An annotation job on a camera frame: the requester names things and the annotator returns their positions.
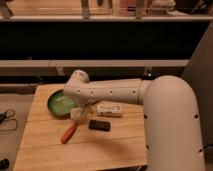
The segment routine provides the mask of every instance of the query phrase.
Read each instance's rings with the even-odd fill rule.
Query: green bowl
[[[63,90],[53,93],[47,102],[48,109],[56,117],[62,117],[70,114],[70,110],[77,107],[76,103],[67,96],[64,96]]]

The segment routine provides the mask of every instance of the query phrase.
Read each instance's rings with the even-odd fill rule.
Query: black eraser
[[[110,122],[90,120],[89,129],[100,130],[100,131],[110,131]]]

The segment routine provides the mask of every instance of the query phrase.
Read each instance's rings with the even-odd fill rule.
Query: black dot
[[[150,147],[148,146],[148,145],[146,145],[146,148],[149,150],[150,149]]]
[[[195,119],[198,119],[198,117],[199,117],[199,115],[197,114],[197,115],[195,115],[195,117],[194,117],[194,118],[195,118]]]

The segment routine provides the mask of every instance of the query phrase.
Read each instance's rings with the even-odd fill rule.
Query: white shelf
[[[12,16],[10,19],[3,19],[0,16],[0,21],[58,21],[58,22],[189,22],[189,21],[212,21],[213,16],[209,15],[187,15],[187,16],[144,16],[141,19],[135,17],[113,16],[113,15],[91,15],[89,19],[83,19],[82,15],[23,15]]]
[[[0,68],[37,67],[185,67],[189,60],[1,60]]]

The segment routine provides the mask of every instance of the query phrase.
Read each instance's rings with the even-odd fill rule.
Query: shelf
[[[187,16],[144,16],[141,19],[127,16],[113,15],[91,15],[89,19],[84,19],[82,15],[18,15],[10,19],[0,16],[0,21],[76,21],[76,22],[177,22],[177,21],[212,21],[213,16],[208,15],[187,15]]]

